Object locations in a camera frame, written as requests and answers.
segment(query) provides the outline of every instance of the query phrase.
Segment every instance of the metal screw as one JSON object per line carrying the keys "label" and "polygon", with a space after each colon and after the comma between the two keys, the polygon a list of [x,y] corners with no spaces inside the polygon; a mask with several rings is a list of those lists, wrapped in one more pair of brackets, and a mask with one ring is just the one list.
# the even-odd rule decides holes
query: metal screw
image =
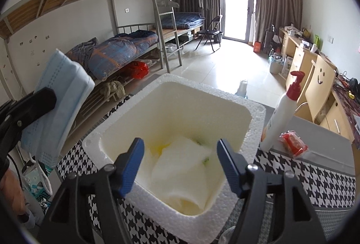
{"label": "metal screw", "polygon": [[292,179],[295,177],[295,174],[292,171],[286,171],[285,176]]}
{"label": "metal screw", "polygon": [[259,169],[259,167],[255,164],[249,164],[247,168],[249,171],[257,171]]}
{"label": "metal screw", "polygon": [[67,176],[69,179],[75,179],[77,177],[77,174],[75,172],[71,172]]}
{"label": "metal screw", "polygon": [[111,172],[111,171],[113,171],[115,169],[115,167],[114,167],[114,165],[112,165],[112,164],[107,164],[105,167],[104,167],[104,170],[106,171],[106,172]]}

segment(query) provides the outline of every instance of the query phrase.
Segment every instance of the human hand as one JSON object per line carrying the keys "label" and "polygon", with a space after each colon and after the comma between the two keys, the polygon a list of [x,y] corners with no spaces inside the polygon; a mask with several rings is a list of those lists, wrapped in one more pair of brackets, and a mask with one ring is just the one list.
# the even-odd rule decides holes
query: human hand
{"label": "human hand", "polygon": [[15,174],[8,169],[0,181],[0,190],[16,215],[26,213],[25,197]]}

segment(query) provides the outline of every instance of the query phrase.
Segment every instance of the red pump head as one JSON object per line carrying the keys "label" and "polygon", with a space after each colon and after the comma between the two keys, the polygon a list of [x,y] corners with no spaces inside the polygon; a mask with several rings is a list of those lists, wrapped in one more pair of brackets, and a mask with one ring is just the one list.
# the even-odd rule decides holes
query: red pump head
{"label": "red pump head", "polygon": [[296,76],[296,80],[291,86],[289,87],[286,95],[291,100],[298,100],[301,94],[301,86],[300,83],[305,77],[305,73],[302,71],[292,71],[290,72],[292,76]]}

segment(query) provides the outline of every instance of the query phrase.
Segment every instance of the bed ladder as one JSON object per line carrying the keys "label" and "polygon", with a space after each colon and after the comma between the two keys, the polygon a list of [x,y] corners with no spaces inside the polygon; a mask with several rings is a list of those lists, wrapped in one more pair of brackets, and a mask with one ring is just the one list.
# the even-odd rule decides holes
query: bed ladder
{"label": "bed ladder", "polygon": [[[179,64],[180,64],[180,66],[182,66],[180,43],[179,43],[179,38],[178,38],[178,31],[176,29],[175,14],[174,14],[174,7],[176,7],[177,5],[172,0],[167,0],[167,1],[166,0],[165,1],[164,0],[163,1],[152,0],[152,2],[153,2],[153,6],[154,6],[155,23],[157,26],[156,30],[159,34],[159,38],[160,38],[160,42],[161,42],[161,50],[160,51],[162,51],[162,53],[164,55],[167,72],[170,73],[169,57],[172,56],[173,54],[176,54],[176,53],[178,54]],[[171,11],[160,13],[159,12],[159,4],[161,5],[161,7],[171,8]],[[163,15],[169,15],[169,14],[171,14],[172,28],[173,28],[173,33],[175,34],[175,42],[176,42],[176,50],[172,53],[166,52],[164,33],[163,33],[163,29],[162,29],[162,25],[161,25],[161,18],[160,18]]]}

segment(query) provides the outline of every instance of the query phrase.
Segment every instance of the blue gripper pad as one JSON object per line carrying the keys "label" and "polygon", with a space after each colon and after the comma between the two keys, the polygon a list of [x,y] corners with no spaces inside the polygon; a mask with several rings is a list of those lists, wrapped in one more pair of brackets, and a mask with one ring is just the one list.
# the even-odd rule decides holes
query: blue gripper pad
{"label": "blue gripper pad", "polygon": [[129,150],[117,157],[114,163],[116,173],[111,178],[111,189],[119,197],[125,198],[131,191],[144,152],[144,141],[141,138],[135,138]]}
{"label": "blue gripper pad", "polygon": [[241,184],[241,177],[246,174],[246,160],[239,153],[235,153],[225,139],[217,142],[217,157],[223,167],[231,191],[240,197],[244,191]]}

